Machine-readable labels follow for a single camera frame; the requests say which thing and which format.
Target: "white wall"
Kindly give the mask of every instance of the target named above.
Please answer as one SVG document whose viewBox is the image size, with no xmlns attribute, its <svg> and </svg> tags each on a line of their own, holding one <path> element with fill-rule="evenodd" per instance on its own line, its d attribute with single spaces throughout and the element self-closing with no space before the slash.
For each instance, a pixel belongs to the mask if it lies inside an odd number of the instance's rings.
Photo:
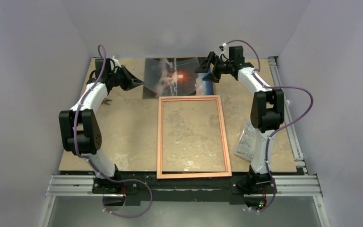
<svg viewBox="0 0 363 227">
<path fill-rule="evenodd" d="M 37 225 L 88 62 L 59 0 L 0 0 L 0 226 Z"/>
<path fill-rule="evenodd" d="M 296 129 L 332 225 L 363 226 L 363 0 L 312 0 L 277 62 L 283 84 L 314 95 Z M 297 117 L 308 98 L 287 95 Z"/>
<path fill-rule="evenodd" d="M 63 0 L 90 54 L 96 44 L 122 56 L 207 56 L 243 39 L 277 56 L 310 0 Z"/>
</svg>

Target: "photograph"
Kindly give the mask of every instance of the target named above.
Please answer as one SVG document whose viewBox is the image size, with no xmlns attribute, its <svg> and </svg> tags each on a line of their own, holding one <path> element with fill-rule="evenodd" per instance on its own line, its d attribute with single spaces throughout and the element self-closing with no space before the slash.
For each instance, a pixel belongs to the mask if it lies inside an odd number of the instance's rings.
<svg viewBox="0 0 363 227">
<path fill-rule="evenodd" d="M 143 98 L 214 95 L 213 83 L 202 80 L 210 71 L 208 73 L 194 72 L 205 59 L 146 59 Z"/>
</svg>

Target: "copper frame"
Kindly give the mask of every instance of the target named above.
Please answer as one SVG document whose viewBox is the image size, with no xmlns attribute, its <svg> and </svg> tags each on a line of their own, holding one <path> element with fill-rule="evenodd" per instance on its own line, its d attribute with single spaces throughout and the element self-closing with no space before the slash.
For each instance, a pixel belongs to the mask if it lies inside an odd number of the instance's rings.
<svg viewBox="0 0 363 227">
<path fill-rule="evenodd" d="M 225 160 L 225 172 L 206 172 L 206 173 L 183 173 L 183 174 L 163 174 L 162 172 L 162 142 L 163 142 L 163 111 L 164 102 L 180 102 L 180 101 L 216 101 L 219 126 L 221 131 L 221 140 L 223 147 L 223 155 Z M 157 179 L 177 179 L 177 178 L 201 178 L 201 177 L 225 177 L 232 175 L 230 166 L 229 149 L 227 148 L 225 122 L 223 119 L 222 103 L 220 96 L 168 96 L 159 97 L 158 105 L 158 156 L 156 163 Z"/>
</svg>

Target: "table surface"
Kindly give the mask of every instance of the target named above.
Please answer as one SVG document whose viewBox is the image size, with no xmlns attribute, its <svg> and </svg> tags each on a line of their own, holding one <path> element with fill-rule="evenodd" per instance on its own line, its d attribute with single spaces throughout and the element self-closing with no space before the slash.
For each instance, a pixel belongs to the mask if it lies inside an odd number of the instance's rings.
<svg viewBox="0 0 363 227">
<path fill-rule="evenodd" d="M 246 61 L 257 67 L 255 59 Z M 267 59 L 261 59 L 260 63 L 260 76 L 268 84 L 274 85 Z M 121 64 L 126 66 L 134 76 L 143 80 L 145 59 L 121 59 Z M 83 92 L 88 76 L 94 69 L 95 59 L 93 58 L 86 75 Z M 103 138 L 101 149 L 123 171 L 156 171 L 158 99 L 143 99 L 142 90 L 143 86 L 130 91 L 123 91 L 116 87 L 108 95 L 108 98 L 112 100 L 111 104 L 101 105 L 96 113 Z M 249 161 L 236 156 L 234 151 L 244 125 L 250 120 L 253 95 L 230 75 L 222 75 L 220 83 L 215 84 L 215 94 L 221 96 L 232 171 L 248 171 Z M 192 149 L 191 155 L 195 157 L 195 154 L 196 151 Z M 209 155 L 208 153 L 196 157 L 195 166 L 205 163 Z M 167 158 L 164 161 L 174 162 L 166 163 L 166 166 L 169 166 L 167 171 L 179 171 L 180 168 L 187 171 L 199 171 L 196 168 L 190 169 L 189 166 L 193 165 L 185 158 Z M 275 137 L 272 165 L 274 172 L 296 171 L 286 130 L 280 131 Z M 221 165 L 214 165 L 213 168 L 219 169 L 211 169 L 211 171 L 224 170 Z M 91 167 L 71 152 L 64 151 L 59 170 L 91 171 Z"/>
</svg>

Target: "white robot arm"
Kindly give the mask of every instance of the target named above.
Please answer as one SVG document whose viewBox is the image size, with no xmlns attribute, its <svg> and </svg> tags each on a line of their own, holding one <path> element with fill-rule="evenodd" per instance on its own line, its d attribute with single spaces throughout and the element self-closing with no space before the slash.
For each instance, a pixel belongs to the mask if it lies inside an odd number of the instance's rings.
<svg viewBox="0 0 363 227">
<path fill-rule="evenodd" d="M 102 69 L 103 74 L 101 81 L 98 81 L 94 87 L 93 85 L 97 80 L 97 72 L 100 72 L 104 61 L 106 61 L 106 63 L 105 68 Z M 80 98 L 70 110 L 60 112 L 59 122 L 63 147 L 66 151 L 71 151 L 76 155 L 73 124 L 77 108 L 79 104 L 82 103 L 78 113 L 78 150 L 81 157 L 86 160 L 89 165 L 95 165 L 96 168 L 91 166 L 94 171 L 97 169 L 101 171 L 101 174 L 95 173 L 96 177 L 104 179 L 103 175 L 114 177 L 116 175 L 117 167 L 101 149 L 102 136 L 95 118 L 95 113 L 103 99 L 109 94 L 113 87 L 120 86 L 123 90 L 128 91 L 142 85 L 143 82 L 134 77 L 126 67 L 120 65 L 118 60 L 114 57 L 105 60 L 96 59 L 95 67 L 95 78 L 92 77 L 94 73 L 92 72 L 90 79 L 87 82 L 86 90 L 81 96 L 82 98 Z"/>
<path fill-rule="evenodd" d="M 284 93 L 281 89 L 272 89 L 257 74 L 253 65 L 245 62 L 241 46 L 228 47 L 227 44 L 223 44 L 219 48 L 222 52 L 219 55 L 210 52 L 205 62 L 195 72 L 208 72 L 210 64 L 213 64 L 212 73 L 203 80 L 218 83 L 222 74 L 231 74 L 254 94 L 251 123 L 256 129 L 256 146 L 250 174 L 253 176 L 254 184 L 269 183 L 268 173 L 272 165 L 266 157 L 272 155 L 274 139 L 269 140 L 268 149 L 267 141 L 284 121 Z"/>
<path fill-rule="evenodd" d="M 257 75 L 257 78 L 253 77 L 254 72 L 253 67 L 246 67 L 239 70 L 239 74 L 237 76 L 237 79 L 244 84 L 244 86 L 252 93 L 255 94 L 259 91 L 272 91 L 269 87 L 269 85 L 260 77 Z M 251 162 L 251 167 L 254 170 L 255 173 L 259 174 L 265 174 L 268 172 L 265 165 L 265 154 L 266 154 L 266 142 L 269 136 L 274 132 L 275 130 L 267 130 L 264 133 L 262 133 L 258 128 L 255 129 L 255 149 L 254 149 L 254 159 Z M 273 142 L 274 138 L 271 138 L 268 146 L 268 157 L 272 156 L 272 150 L 273 150 Z M 272 170 L 272 164 L 271 161 L 268 160 L 268 166 L 269 170 Z"/>
</svg>

